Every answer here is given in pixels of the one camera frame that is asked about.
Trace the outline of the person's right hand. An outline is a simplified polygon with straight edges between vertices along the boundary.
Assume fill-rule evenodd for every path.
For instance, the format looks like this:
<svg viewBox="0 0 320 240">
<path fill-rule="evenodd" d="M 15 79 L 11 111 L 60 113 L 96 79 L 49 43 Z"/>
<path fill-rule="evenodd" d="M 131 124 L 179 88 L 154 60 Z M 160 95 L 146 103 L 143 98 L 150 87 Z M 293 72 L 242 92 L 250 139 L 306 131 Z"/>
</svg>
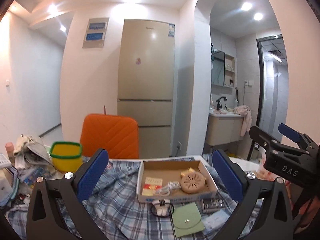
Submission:
<svg viewBox="0 0 320 240">
<path fill-rule="evenodd" d="M 302 233 L 319 213 L 319 197 L 288 180 L 285 185 L 294 220 L 294 233 Z"/>
</svg>

